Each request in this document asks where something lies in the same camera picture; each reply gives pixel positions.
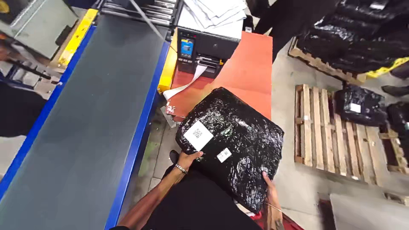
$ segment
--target gray conveyor belt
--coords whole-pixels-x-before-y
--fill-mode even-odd
[[[162,44],[146,23],[100,16],[0,202],[0,229],[104,229]]]

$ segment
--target yellow metal edge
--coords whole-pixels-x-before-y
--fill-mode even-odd
[[[381,67],[381,68],[379,68],[379,69],[377,69],[375,71],[367,72],[366,75],[368,77],[377,78],[377,77],[379,77],[380,75],[382,75],[384,73],[390,72],[394,68],[402,65],[403,63],[405,63],[407,61],[409,61],[409,57],[398,58],[398,59],[395,60],[395,62],[393,63],[393,65],[391,67],[389,67],[389,68],[388,67]]]
[[[178,30],[175,29],[173,33],[173,39],[171,42],[171,47],[173,49],[178,49]],[[160,75],[159,84],[157,90],[159,93],[163,91],[170,90],[173,81],[173,75],[175,74],[176,62],[178,60],[178,53],[172,48],[169,48],[168,54],[166,56],[165,64],[163,66],[162,74]]]
[[[63,65],[63,66],[68,65],[68,63],[71,61],[72,56],[74,55],[77,48],[79,47],[82,39],[87,33],[88,28],[91,26],[93,20],[97,16],[97,13],[98,13],[98,10],[96,9],[87,10],[87,13],[83,17],[82,21],[79,23],[77,29],[75,30],[70,41],[68,42],[60,58],[58,59],[58,64]]]

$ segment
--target finger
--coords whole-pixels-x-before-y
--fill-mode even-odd
[[[193,154],[191,154],[189,157],[192,158],[192,160],[201,157],[203,155],[203,152],[195,152]]]
[[[267,173],[265,171],[263,171],[263,178],[265,180],[265,182],[267,183],[267,186],[269,187],[273,187],[273,182],[271,182],[270,178],[268,178]]]

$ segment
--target orange sheet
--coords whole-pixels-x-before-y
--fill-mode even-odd
[[[270,36],[243,32],[235,52],[216,79],[199,77],[171,97],[168,106],[173,111],[169,114],[176,116],[175,121],[181,121],[213,89],[222,86],[271,119],[272,46]],[[171,88],[183,86],[192,79],[193,74],[176,70]]]

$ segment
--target label paper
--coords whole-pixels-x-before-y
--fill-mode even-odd
[[[357,113],[361,113],[361,106],[358,104],[351,103],[349,105],[349,110],[357,112]]]
[[[369,6],[369,8],[383,10],[383,9],[385,9],[385,6],[386,6],[385,4],[374,2]]]
[[[217,158],[219,159],[220,162],[223,163],[223,161],[225,161],[229,156],[231,156],[231,152],[229,151],[228,148],[225,148],[217,155]]]
[[[196,149],[202,148],[213,138],[213,134],[200,122],[196,121],[183,135],[189,143]]]

